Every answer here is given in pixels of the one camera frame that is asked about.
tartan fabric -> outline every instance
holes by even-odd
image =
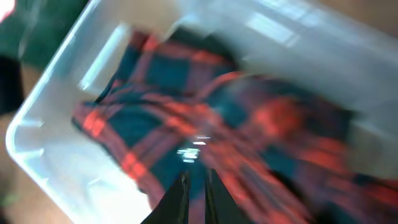
[[[213,168],[253,223],[398,221],[398,183],[345,167],[349,111],[282,80],[243,77],[228,54],[186,39],[135,31],[103,94],[73,115],[152,207],[188,169],[189,222],[203,223]],[[199,157],[183,162],[182,149]]]

clear plastic container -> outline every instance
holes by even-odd
[[[219,32],[249,73],[288,78],[359,111],[353,166],[398,175],[395,39],[300,0],[92,0],[6,136],[11,157],[73,222],[139,223],[150,213],[135,183],[70,121],[75,105],[94,100],[116,70],[131,25],[166,34],[175,22]],[[372,167],[361,165],[366,159]]]

plaid shirt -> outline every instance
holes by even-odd
[[[74,124],[152,207],[190,170],[190,223],[204,222],[207,167],[254,223],[398,221],[398,183],[345,167],[349,111],[282,80],[243,77],[220,49],[184,30],[163,43],[135,31],[109,85],[77,106]],[[192,149],[198,158],[184,162]]]

plaid fabric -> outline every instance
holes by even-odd
[[[189,222],[203,223],[209,167],[254,223],[398,221],[398,183],[344,166],[349,111],[282,80],[242,77],[231,57],[183,40],[135,31],[103,94],[73,116],[151,206],[188,169]]]

red plaid cloth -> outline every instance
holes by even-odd
[[[348,111],[234,68],[221,54],[136,32],[107,89],[80,104],[73,121],[153,207],[189,169],[190,223],[204,222],[206,168],[254,223],[398,221],[398,184],[344,165]],[[187,164],[192,149],[200,153]]]

